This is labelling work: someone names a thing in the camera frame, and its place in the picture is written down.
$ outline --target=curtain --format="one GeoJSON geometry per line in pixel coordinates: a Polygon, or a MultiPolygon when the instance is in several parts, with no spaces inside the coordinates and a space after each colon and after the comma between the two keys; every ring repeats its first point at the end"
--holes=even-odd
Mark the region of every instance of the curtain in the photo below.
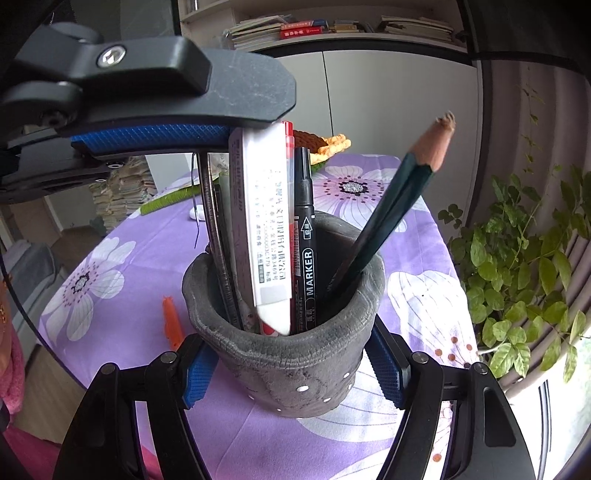
{"type": "MultiPolygon", "coordinates": [[[[534,227],[534,231],[545,232],[554,224],[554,208],[562,207],[560,180],[570,178],[570,165],[577,165],[583,171],[591,170],[591,87],[580,73],[560,67],[512,60],[483,63],[490,72],[492,85],[491,125],[488,144],[483,145],[480,153],[482,184],[474,195],[469,221],[480,222],[488,217],[488,206],[495,201],[491,175],[507,179],[511,173],[516,173],[524,184],[535,187],[540,193],[547,188],[547,197],[536,214],[534,227]],[[528,100],[521,90],[526,84],[538,92],[544,103],[528,100]],[[538,118],[538,125],[531,124],[530,108],[538,118]],[[539,145],[539,149],[534,150],[533,174],[523,172],[529,166],[525,157],[528,145],[521,134],[529,135],[539,145]],[[563,168],[552,178],[555,164],[563,168]]],[[[589,241],[575,234],[566,254],[573,267],[566,302],[574,311],[591,313],[589,241]]],[[[512,370],[500,380],[509,398],[545,380],[540,363],[555,337],[554,330],[548,328],[530,345],[531,366],[525,379],[512,370]]],[[[561,354],[566,354],[565,345],[561,354]]]]}

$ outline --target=cabinet door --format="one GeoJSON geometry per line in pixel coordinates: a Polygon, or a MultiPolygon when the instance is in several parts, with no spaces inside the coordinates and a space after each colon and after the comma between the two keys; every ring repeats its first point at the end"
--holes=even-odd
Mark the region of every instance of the cabinet door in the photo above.
{"type": "Polygon", "coordinates": [[[435,218],[451,203],[467,212],[478,167],[476,68],[391,51],[327,51],[324,63],[333,129],[351,139],[352,153],[402,159],[436,117],[454,113],[456,133],[424,198],[435,218]]]}
{"type": "Polygon", "coordinates": [[[322,52],[302,53],[278,59],[295,77],[296,104],[284,119],[321,137],[331,137],[329,93],[324,74],[322,52]]]}

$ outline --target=metal screw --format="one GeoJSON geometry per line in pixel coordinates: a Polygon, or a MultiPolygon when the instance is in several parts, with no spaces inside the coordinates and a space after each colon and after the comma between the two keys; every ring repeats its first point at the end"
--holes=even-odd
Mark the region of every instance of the metal screw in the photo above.
{"type": "Polygon", "coordinates": [[[164,352],[160,355],[160,361],[164,364],[171,364],[177,359],[177,354],[174,352],[164,352]]]}
{"type": "Polygon", "coordinates": [[[429,356],[424,352],[414,352],[413,360],[418,364],[426,364],[429,361],[429,356]]]}
{"type": "Polygon", "coordinates": [[[50,128],[65,127],[68,123],[68,116],[58,110],[50,110],[41,116],[41,126],[50,128]]]}
{"type": "Polygon", "coordinates": [[[115,371],[115,364],[104,364],[100,368],[100,373],[103,375],[109,375],[115,371]]]}
{"type": "Polygon", "coordinates": [[[107,48],[99,55],[96,64],[101,69],[107,69],[113,65],[117,65],[125,57],[125,48],[122,45],[115,45],[107,48]]]}
{"type": "Polygon", "coordinates": [[[472,366],[474,367],[474,370],[477,374],[486,375],[488,373],[488,368],[481,362],[476,362],[472,366]]]}

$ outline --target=leaf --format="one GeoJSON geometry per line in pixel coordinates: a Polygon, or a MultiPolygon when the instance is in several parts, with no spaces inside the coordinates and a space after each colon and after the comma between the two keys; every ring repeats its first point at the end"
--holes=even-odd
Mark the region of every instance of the leaf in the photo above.
{"type": "Polygon", "coordinates": [[[471,309],[484,303],[484,290],[481,287],[472,287],[466,292],[466,298],[468,299],[468,308],[471,309]]]}
{"type": "Polygon", "coordinates": [[[550,260],[542,257],[538,269],[540,271],[540,283],[546,295],[548,295],[556,284],[556,268],[554,268],[554,264],[550,260]]]}
{"type": "Polygon", "coordinates": [[[475,305],[469,309],[469,311],[472,323],[475,325],[484,322],[486,319],[486,307],[482,303],[480,305],[475,305]]]}
{"type": "Polygon", "coordinates": [[[540,197],[540,194],[533,187],[526,186],[526,187],[523,187],[523,190],[521,190],[521,191],[523,192],[523,194],[526,197],[528,197],[529,199],[533,200],[536,203],[539,202],[542,199],[540,197]]]}
{"type": "Polygon", "coordinates": [[[503,285],[511,285],[511,282],[513,281],[513,275],[511,275],[511,270],[509,270],[507,267],[502,267],[498,269],[498,272],[503,280],[503,285]]]}
{"type": "Polygon", "coordinates": [[[486,285],[486,281],[483,278],[481,278],[480,275],[475,273],[474,275],[471,275],[470,278],[468,278],[468,285],[470,285],[471,287],[484,288],[484,285],[486,285]]]}
{"type": "Polygon", "coordinates": [[[502,322],[496,322],[492,327],[492,334],[499,342],[504,342],[507,338],[507,332],[511,328],[511,322],[509,320],[503,320],[502,322]]]}
{"type": "Polygon", "coordinates": [[[558,270],[558,274],[560,275],[564,289],[568,290],[570,285],[570,276],[572,274],[572,268],[570,266],[569,259],[559,250],[554,254],[554,257],[552,257],[552,262],[558,270]]]}
{"type": "Polygon", "coordinates": [[[507,339],[515,345],[516,343],[525,343],[527,335],[521,327],[511,327],[507,332],[507,339]]]}
{"type": "Polygon", "coordinates": [[[530,347],[528,347],[524,343],[516,343],[513,345],[515,349],[515,371],[520,374],[522,377],[527,375],[527,371],[530,369],[530,362],[531,362],[531,351],[530,347]]]}
{"type": "Polygon", "coordinates": [[[527,311],[525,309],[525,302],[518,301],[509,310],[507,310],[503,318],[508,320],[510,323],[519,322],[520,320],[523,320],[526,314],[527,311]]]}
{"type": "Polygon", "coordinates": [[[507,192],[509,193],[509,198],[513,200],[513,203],[519,203],[519,190],[517,190],[516,187],[510,185],[507,192]]]}
{"type": "Polygon", "coordinates": [[[502,310],[505,308],[505,299],[499,292],[489,288],[484,292],[486,303],[489,304],[493,310],[502,310]]]}
{"type": "Polygon", "coordinates": [[[496,268],[491,262],[484,262],[478,267],[478,274],[486,281],[491,281],[496,278],[496,268]]]}
{"type": "Polygon", "coordinates": [[[589,228],[585,218],[580,213],[575,213],[571,218],[573,228],[582,236],[585,240],[589,240],[589,228]]]}
{"type": "Polygon", "coordinates": [[[526,305],[529,305],[531,301],[534,299],[535,292],[533,290],[522,290],[517,295],[517,301],[523,301],[526,305]]]}
{"type": "Polygon", "coordinates": [[[547,234],[544,235],[544,239],[542,240],[542,249],[541,255],[546,256],[550,255],[558,248],[560,245],[560,240],[562,238],[562,230],[554,226],[552,227],[547,234]]]}
{"type": "Polygon", "coordinates": [[[572,212],[576,206],[576,199],[574,198],[574,192],[571,186],[564,180],[560,181],[560,191],[562,192],[562,199],[566,203],[566,206],[572,212]]]}
{"type": "Polygon", "coordinates": [[[558,360],[560,356],[560,337],[556,337],[546,352],[544,353],[544,358],[542,359],[542,364],[540,365],[540,370],[542,372],[546,372],[550,370],[558,360]]]}
{"type": "Polygon", "coordinates": [[[496,274],[496,277],[491,280],[491,286],[495,289],[495,291],[501,291],[503,286],[503,277],[499,273],[496,274]]]}
{"type": "Polygon", "coordinates": [[[578,185],[583,185],[583,171],[577,165],[570,166],[570,176],[573,178],[573,181],[578,185]]]}
{"type": "Polygon", "coordinates": [[[482,342],[488,347],[492,348],[492,346],[496,343],[495,334],[492,333],[492,328],[496,320],[494,318],[488,317],[484,322],[484,327],[482,328],[482,342]]]}
{"type": "Polygon", "coordinates": [[[569,345],[566,348],[566,363],[564,364],[563,379],[564,383],[568,383],[573,378],[574,370],[577,368],[577,349],[569,345]]]}
{"type": "Polygon", "coordinates": [[[557,301],[544,310],[542,317],[550,325],[556,325],[562,320],[562,317],[568,312],[569,308],[563,301],[557,301]]]}
{"type": "Polygon", "coordinates": [[[544,319],[540,316],[537,316],[533,322],[530,322],[530,324],[527,327],[527,330],[525,331],[526,343],[535,342],[540,337],[543,327],[544,319]]]}
{"type": "Polygon", "coordinates": [[[523,262],[519,266],[519,273],[517,274],[517,289],[523,290],[530,284],[531,280],[531,273],[530,273],[530,266],[523,262]]]}
{"type": "Polygon", "coordinates": [[[503,343],[492,356],[489,368],[495,378],[500,378],[509,373],[517,358],[517,352],[510,343],[503,343]]]}
{"type": "Polygon", "coordinates": [[[558,331],[559,332],[568,332],[570,329],[570,318],[569,318],[569,311],[567,310],[562,315],[559,323],[558,323],[558,331]]]}
{"type": "Polygon", "coordinates": [[[511,226],[517,225],[517,210],[515,209],[515,207],[513,205],[510,205],[509,203],[506,203],[505,213],[507,215],[507,218],[509,219],[509,223],[511,224],[511,226]]]}
{"type": "Polygon", "coordinates": [[[580,335],[583,334],[585,330],[585,326],[587,324],[587,317],[583,312],[580,310],[577,312],[577,315],[574,316],[573,326],[570,329],[570,339],[569,342],[573,343],[575,340],[579,338],[580,335]]]}
{"type": "Polygon", "coordinates": [[[480,267],[486,261],[486,250],[484,243],[476,237],[476,231],[474,233],[472,245],[470,246],[470,259],[475,267],[480,267]]]}
{"type": "Polygon", "coordinates": [[[449,251],[453,261],[460,262],[466,256],[466,241],[463,238],[454,238],[449,244],[449,251]]]}
{"type": "Polygon", "coordinates": [[[501,185],[499,184],[500,180],[499,177],[496,175],[492,176],[492,188],[495,191],[496,198],[499,202],[505,201],[505,195],[503,194],[503,190],[501,189],[501,185]]]}
{"type": "Polygon", "coordinates": [[[542,247],[542,242],[536,236],[530,237],[530,245],[529,247],[523,252],[523,257],[527,263],[533,261],[534,259],[540,256],[540,250],[542,247]]]}
{"type": "Polygon", "coordinates": [[[503,231],[503,221],[498,217],[491,217],[486,224],[486,233],[501,233],[503,231]]]}

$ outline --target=paper stack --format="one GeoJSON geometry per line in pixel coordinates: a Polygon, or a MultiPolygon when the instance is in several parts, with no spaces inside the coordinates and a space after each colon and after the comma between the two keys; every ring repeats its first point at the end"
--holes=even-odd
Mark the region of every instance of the paper stack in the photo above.
{"type": "Polygon", "coordinates": [[[90,185],[90,191],[107,232],[157,193],[144,156],[131,157],[127,164],[113,171],[109,180],[90,185]]]}
{"type": "Polygon", "coordinates": [[[271,17],[244,20],[229,29],[229,34],[236,50],[252,49],[263,43],[279,40],[281,26],[293,21],[291,15],[273,15],[271,17]]]}
{"type": "Polygon", "coordinates": [[[385,31],[396,35],[410,35],[412,37],[432,38],[452,43],[453,28],[450,24],[431,18],[387,17],[382,15],[382,22],[378,31],[385,31]]]}

